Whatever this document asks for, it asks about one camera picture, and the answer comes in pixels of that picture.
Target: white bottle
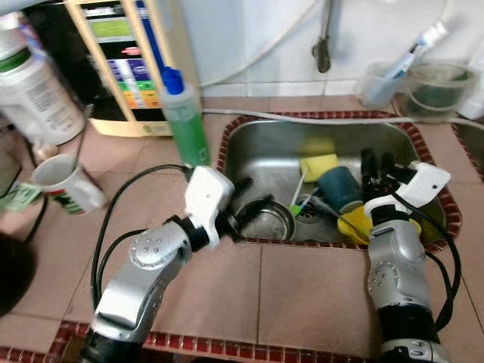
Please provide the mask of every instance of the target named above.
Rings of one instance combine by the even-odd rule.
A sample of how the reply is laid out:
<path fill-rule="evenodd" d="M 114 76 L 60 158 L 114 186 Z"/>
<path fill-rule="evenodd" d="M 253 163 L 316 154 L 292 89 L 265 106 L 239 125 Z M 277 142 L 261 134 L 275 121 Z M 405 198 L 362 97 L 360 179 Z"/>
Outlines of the white bottle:
<path fill-rule="evenodd" d="M 468 119 L 484 116 L 484 39 L 469 62 L 469 68 L 476 72 L 478 82 L 475 89 L 461 102 L 457 112 Z"/>
<path fill-rule="evenodd" d="M 0 32 L 0 110 L 31 143 L 63 144 L 84 125 L 50 64 L 30 53 L 19 29 Z"/>

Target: white mug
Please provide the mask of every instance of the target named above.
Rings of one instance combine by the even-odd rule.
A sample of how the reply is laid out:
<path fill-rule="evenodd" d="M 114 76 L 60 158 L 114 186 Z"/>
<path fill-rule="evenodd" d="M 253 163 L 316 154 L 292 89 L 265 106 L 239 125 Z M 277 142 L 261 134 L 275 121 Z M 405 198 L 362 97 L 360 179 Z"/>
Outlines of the white mug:
<path fill-rule="evenodd" d="M 73 155 L 57 155 L 37 166 L 32 183 L 59 202 L 69 214 L 84 214 L 101 208 L 106 197 L 78 164 Z"/>

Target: mug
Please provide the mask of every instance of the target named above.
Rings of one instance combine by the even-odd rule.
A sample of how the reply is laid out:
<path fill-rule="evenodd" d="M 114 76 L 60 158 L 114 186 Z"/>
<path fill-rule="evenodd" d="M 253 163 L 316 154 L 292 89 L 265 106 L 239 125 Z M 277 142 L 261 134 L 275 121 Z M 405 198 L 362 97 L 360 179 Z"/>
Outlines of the mug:
<path fill-rule="evenodd" d="M 73 155 L 57 155 L 37 166 L 32 182 L 69 214 L 84 214 L 101 208 L 106 197 L 78 164 L 73 170 Z"/>
<path fill-rule="evenodd" d="M 327 203 L 339 214 L 349 213 L 361 206 L 361 188 L 345 166 L 328 170 L 318 179 L 318 186 Z"/>

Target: wall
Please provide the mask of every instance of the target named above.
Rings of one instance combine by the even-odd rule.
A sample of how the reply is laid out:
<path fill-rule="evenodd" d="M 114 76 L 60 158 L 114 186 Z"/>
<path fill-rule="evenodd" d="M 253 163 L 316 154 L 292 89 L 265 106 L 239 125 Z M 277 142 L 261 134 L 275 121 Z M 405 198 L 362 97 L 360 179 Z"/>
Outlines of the wall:
<path fill-rule="evenodd" d="M 394 61 L 442 17 L 451 35 L 427 57 L 468 61 L 484 37 L 484 0 L 334 0 L 331 69 L 317 71 L 324 0 L 182 0 L 200 84 L 252 60 L 313 9 L 272 51 L 245 71 L 203 87 L 206 96 L 344 95 L 375 61 Z"/>

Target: stainless steel sink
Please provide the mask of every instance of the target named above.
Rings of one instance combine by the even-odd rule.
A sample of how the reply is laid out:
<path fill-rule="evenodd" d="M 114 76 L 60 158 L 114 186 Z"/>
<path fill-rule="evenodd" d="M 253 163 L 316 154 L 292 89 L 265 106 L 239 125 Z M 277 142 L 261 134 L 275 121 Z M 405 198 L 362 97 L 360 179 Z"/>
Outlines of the stainless steel sink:
<path fill-rule="evenodd" d="M 476 161 L 482 174 L 484 172 L 484 131 L 465 125 L 456 125 L 455 127 L 459 138 Z"/>
<path fill-rule="evenodd" d="M 254 185 L 234 201 L 233 207 L 239 210 L 267 194 L 287 206 L 301 175 L 299 159 L 305 157 L 335 153 L 340 165 L 347 166 L 361 182 L 361 150 L 366 147 L 372 147 L 379 157 L 387 151 L 392 152 L 396 161 L 404 165 L 418 160 L 411 139 L 397 126 L 323 126 L 271 120 L 245 123 L 229 138 L 225 174 L 233 182 L 251 177 Z M 305 184 L 301 191 L 303 197 L 314 186 Z M 445 214 L 437 201 L 429 204 L 426 211 L 445 225 Z M 435 237 L 427 238 L 424 243 L 434 242 L 438 235 L 431 231 L 426 234 Z M 292 239 L 299 242 L 348 242 L 338 232 L 336 219 L 312 205 L 296 218 Z"/>

